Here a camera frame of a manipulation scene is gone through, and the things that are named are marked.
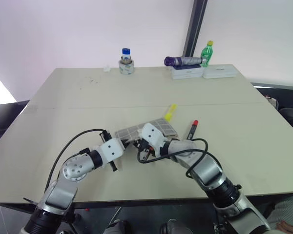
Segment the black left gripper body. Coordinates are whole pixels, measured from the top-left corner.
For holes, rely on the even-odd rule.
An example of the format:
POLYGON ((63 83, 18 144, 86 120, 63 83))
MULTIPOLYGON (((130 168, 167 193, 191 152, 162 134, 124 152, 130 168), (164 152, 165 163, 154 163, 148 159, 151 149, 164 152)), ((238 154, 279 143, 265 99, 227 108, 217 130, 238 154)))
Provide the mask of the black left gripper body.
MULTIPOLYGON (((105 143, 105 142, 109 141, 110 139, 112 139, 111 134, 107 130, 103 130, 99 135, 100 135, 103 143, 105 143)), ((112 171, 115 172, 115 171, 118 170, 118 168, 116 167, 114 161, 109 162, 109 165, 111 166, 112 171)))

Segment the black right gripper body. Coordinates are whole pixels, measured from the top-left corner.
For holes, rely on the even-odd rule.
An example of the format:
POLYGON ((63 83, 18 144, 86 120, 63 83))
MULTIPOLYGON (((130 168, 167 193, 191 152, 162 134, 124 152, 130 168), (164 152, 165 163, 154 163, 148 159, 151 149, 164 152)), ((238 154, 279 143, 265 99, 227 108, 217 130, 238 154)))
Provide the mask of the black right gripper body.
POLYGON ((138 141, 138 159, 153 159, 156 158, 155 151, 147 141, 141 139, 138 141))

